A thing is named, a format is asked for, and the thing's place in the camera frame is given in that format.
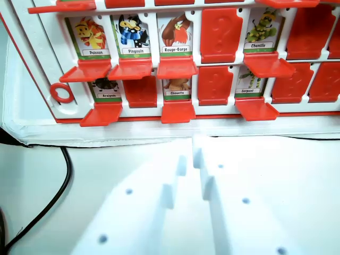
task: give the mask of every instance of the character card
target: character card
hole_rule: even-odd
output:
[[[91,16],[65,18],[65,22],[80,60],[110,58],[104,30]]]
[[[121,102],[118,83],[100,78],[94,82],[88,82],[93,99],[96,103]]]
[[[256,77],[245,65],[240,66],[235,97],[260,97],[264,94],[266,78]]]
[[[284,18],[273,8],[252,8],[244,52],[273,52],[277,48]]]
[[[111,16],[120,58],[151,57],[149,31],[137,14]]]
[[[157,24],[161,57],[192,55],[193,23],[184,12],[158,13]]]
[[[191,98],[191,80],[187,78],[162,80],[164,100]]]

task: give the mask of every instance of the black wire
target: black wire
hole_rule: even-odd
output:
[[[52,200],[50,201],[50,203],[48,203],[48,205],[41,211],[41,213],[38,214],[37,217],[34,218],[34,220],[32,220],[27,227],[25,227],[23,229],[22,232],[20,232],[20,234],[18,234],[15,238],[13,238],[13,240],[11,242],[9,242],[6,246],[5,246],[5,254],[8,254],[11,247],[17,242],[19,241],[24,235],[26,235],[31,228],[34,227],[34,225],[36,225],[46,214],[47,212],[52,208],[52,206],[56,203],[56,201],[58,201],[58,199],[60,198],[60,196],[63,194],[63,192],[65,191],[67,185],[69,184],[72,174],[73,174],[73,168],[72,168],[72,162],[70,159],[70,155],[67,152],[67,149],[65,147],[60,147],[65,161],[66,161],[66,165],[67,165],[67,173],[66,173],[66,178],[64,180],[63,185],[60,187],[60,189],[58,190],[58,192],[55,194],[55,196],[52,198]]]

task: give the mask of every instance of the white plastic frame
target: white plastic frame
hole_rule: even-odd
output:
[[[218,106],[200,106],[198,100],[198,76],[192,77],[192,104],[194,106],[197,115],[209,115],[209,114],[235,114],[239,113],[235,107],[235,89],[237,83],[237,77],[240,65],[243,64],[243,45],[246,37],[248,19],[250,10],[253,7],[262,7],[263,5],[256,4],[254,1],[246,0],[241,3],[219,3],[219,4],[204,4],[204,0],[196,0],[193,5],[172,5],[172,6],[155,6],[153,1],[146,1],[145,7],[136,8],[111,8],[107,9],[104,0],[96,0],[97,9],[88,12],[70,12],[70,13],[43,13],[39,15],[28,14],[26,8],[34,6],[46,6],[45,0],[11,0],[13,7],[19,17],[21,25],[29,39],[31,49],[36,54],[35,59],[33,54],[28,56],[35,63],[32,65],[32,69],[38,68],[41,64],[42,70],[35,70],[34,77],[39,76],[38,86],[42,91],[48,105],[56,118],[83,118],[88,113],[89,109],[93,108],[94,100],[89,91],[86,83],[70,83],[75,101],[70,104],[58,104],[54,101],[49,93],[49,83],[53,84],[58,82],[59,77],[70,70],[73,66],[78,65],[78,57],[69,32],[66,28],[64,18],[72,16],[92,16],[94,21],[103,26],[105,34],[107,36],[107,44],[111,54],[112,67],[118,64],[118,52],[116,49],[116,43],[114,40],[113,29],[111,25],[110,15],[118,15],[124,13],[137,13],[140,20],[147,24],[149,29],[152,64],[154,67],[153,75],[157,73],[157,66],[159,64],[159,42],[158,42],[158,29],[157,29],[157,12],[178,12],[184,11],[186,17],[193,22],[193,59],[196,66],[215,66],[215,65],[227,65],[229,71],[233,73],[233,83],[230,96],[228,97],[227,105]],[[243,19],[243,25],[240,35],[239,47],[235,54],[235,61],[233,63],[212,63],[202,64],[200,55],[200,31],[201,31],[201,15],[203,7],[234,7],[239,17]],[[282,34],[278,42],[277,51],[279,57],[286,59],[287,52],[285,51],[287,40],[289,38],[290,30],[295,18],[296,8],[280,9],[280,14],[284,16],[285,23],[282,29]],[[317,73],[321,62],[325,61],[340,61],[339,59],[327,59],[329,51],[327,50],[329,40],[335,29],[335,25],[338,21],[340,14],[340,7],[336,7],[332,14],[336,17],[330,36],[321,51],[321,57],[319,59],[309,60],[293,60],[289,62],[313,62],[311,66],[314,71],[314,75],[310,81],[305,95],[302,97],[302,101],[298,104],[274,104],[273,106],[281,113],[289,112],[328,112],[340,110],[340,100],[334,103],[308,103],[308,91]],[[18,40],[25,41],[24,36],[18,38]],[[266,88],[263,94],[265,102],[271,103],[271,90],[273,88],[275,78],[269,78],[266,84]],[[120,92],[122,95],[123,111],[121,117],[138,117],[138,116],[161,116],[163,101],[162,83],[157,79],[157,107],[154,108],[130,108],[126,99],[124,87],[122,81],[118,81],[120,85]]]

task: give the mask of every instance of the red plastic ring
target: red plastic ring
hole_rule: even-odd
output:
[[[58,96],[58,92],[56,89],[64,89],[69,93],[69,97],[67,98],[62,98],[60,96]],[[55,83],[52,84],[49,92],[51,93],[51,96],[58,101],[59,103],[64,103],[64,104],[68,104],[70,102],[72,102],[74,100],[74,95],[72,93],[72,90],[69,86],[63,84],[63,83]]]

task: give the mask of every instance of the red plastic tile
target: red plastic tile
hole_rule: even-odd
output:
[[[255,0],[255,2],[279,9],[315,7],[320,3],[320,0]]]
[[[323,62],[309,90],[309,102],[335,102],[340,94],[340,62]]]
[[[228,66],[204,66],[198,72],[199,105],[226,105],[233,82]]]
[[[150,76],[152,71],[151,58],[120,59],[107,76],[109,80],[137,80]]]
[[[181,4],[193,4],[194,0],[155,0],[155,5],[181,5]]]
[[[198,74],[195,62],[190,57],[161,57],[157,70],[159,79],[191,78]]]
[[[78,65],[65,73],[60,82],[87,82],[104,78],[111,69],[111,60],[79,60]]]
[[[214,8],[202,11],[202,63],[235,61],[243,22],[236,12],[236,8]]]
[[[277,52],[244,53],[243,63],[259,78],[291,77],[295,67],[283,58],[278,58]]]
[[[260,98],[236,98],[235,106],[246,121],[273,121],[279,112]]]
[[[334,21],[335,16],[332,15],[332,6],[329,4],[299,8],[287,42],[287,59],[319,58]]]
[[[328,58],[340,58],[340,21],[336,23],[335,30],[329,41],[328,48]]]
[[[273,104],[299,103],[314,74],[310,63],[292,63],[296,68],[290,78],[276,78],[271,97]]]
[[[157,107],[156,77],[147,76],[140,80],[126,80],[124,91],[131,108]]]
[[[164,101],[160,118],[163,124],[188,123],[195,118],[191,100]]]
[[[28,8],[28,13],[38,14],[46,12],[81,12],[95,10],[96,3],[95,0],[82,0],[82,1],[71,1],[71,2],[61,2],[57,1],[56,5],[52,6],[42,6],[42,7],[32,7]]]
[[[105,0],[106,8],[144,7],[144,0]]]
[[[82,119],[80,126],[108,126],[118,121],[122,109],[122,102],[95,103],[95,108]]]

